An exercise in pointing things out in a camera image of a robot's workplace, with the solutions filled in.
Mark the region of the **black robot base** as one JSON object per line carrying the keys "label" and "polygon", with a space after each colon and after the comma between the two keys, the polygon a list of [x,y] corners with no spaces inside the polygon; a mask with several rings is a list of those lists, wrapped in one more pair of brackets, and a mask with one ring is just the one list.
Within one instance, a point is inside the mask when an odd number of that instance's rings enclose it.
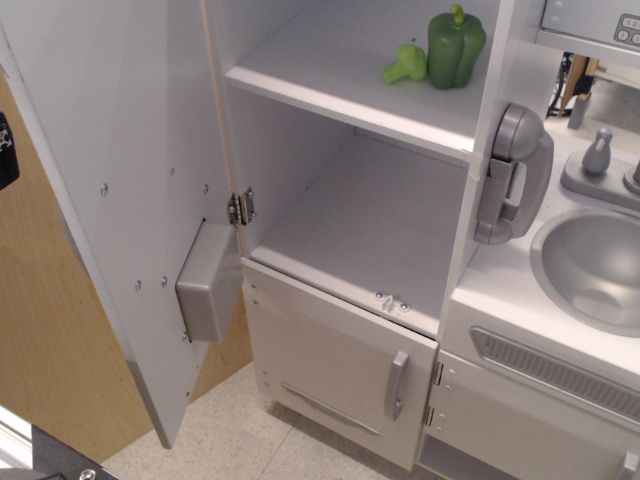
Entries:
{"label": "black robot base", "polygon": [[31,426],[32,467],[37,479],[118,480],[119,477],[55,437]]}

